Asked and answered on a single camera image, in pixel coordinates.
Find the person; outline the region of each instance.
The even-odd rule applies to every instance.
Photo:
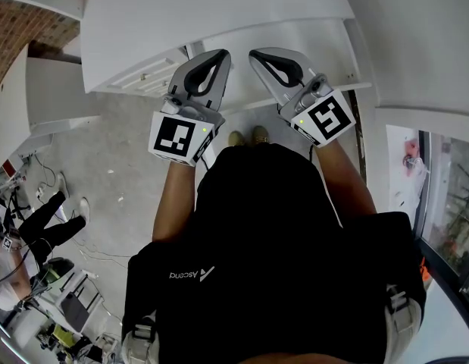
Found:
[[[336,140],[315,148],[328,195],[263,127],[229,145],[196,207],[195,169],[170,163],[152,242],[129,262],[122,338],[152,315],[161,364],[385,362],[388,284],[426,300],[408,216],[377,214]]]
[[[45,229],[52,216],[69,198],[66,180],[62,173],[58,176],[58,191],[51,199],[37,209],[15,231],[10,230],[11,250],[2,247],[0,241],[0,309],[11,311],[31,294],[30,277],[40,268],[56,246],[67,242],[89,223],[89,204],[86,198],[80,200],[80,215],[64,224]]]

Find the brick wall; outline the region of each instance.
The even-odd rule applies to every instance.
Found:
[[[47,58],[79,33],[77,20],[34,5],[0,0],[0,82],[27,43],[30,57]]]

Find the ascend logo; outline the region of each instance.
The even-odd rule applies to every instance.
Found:
[[[204,269],[201,270],[201,281],[203,281],[207,275],[209,275],[212,270],[214,269],[214,266],[212,268],[205,272]],[[194,278],[197,276],[199,271],[194,271],[194,272],[181,272],[180,274],[176,274],[175,272],[171,272],[170,276],[168,277],[169,279],[184,279],[184,278]]]

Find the forearm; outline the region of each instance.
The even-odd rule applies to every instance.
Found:
[[[11,285],[14,288],[15,293],[22,300],[28,297],[31,293],[30,278],[25,268],[25,264],[22,263],[22,255],[20,251],[11,251],[12,259],[14,260],[14,268],[20,266],[18,270],[11,276]]]
[[[316,152],[342,224],[351,218],[377,213],[369,189],[339,143],[334,140]]]
[[[195,168],[170,163],[161,195],[153,241],[175,240],[185,228],[195,203]]]

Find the sneaker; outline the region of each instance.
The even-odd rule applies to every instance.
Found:
[[[57,179],[58,179],[58,189],[59,189],[59,191],[64,194],[64,197],[66,197],[66,199],[68,199],[69,198],[69,191],[67,190],[66,178],[64,177],[64,174],[59,173],[57,175]]]
[[[270,135],[267,132],[266,128],[261,125],[257,125],[254,130],[252,130],[252,145],[256,146],[260,143],[269,143]]]
[[[89,222],[91,221],[91,218],[89,217],[89,212],[89,202],[86,198],[83,197],[80,200],[80,216],[84,218],[86,224],[89,224]]]
[[[244,139],[244,136],[238,130],[231,132],[229,138],[227,139],[227,145],[229,147],[244,146],[245,144],[246,141]]]

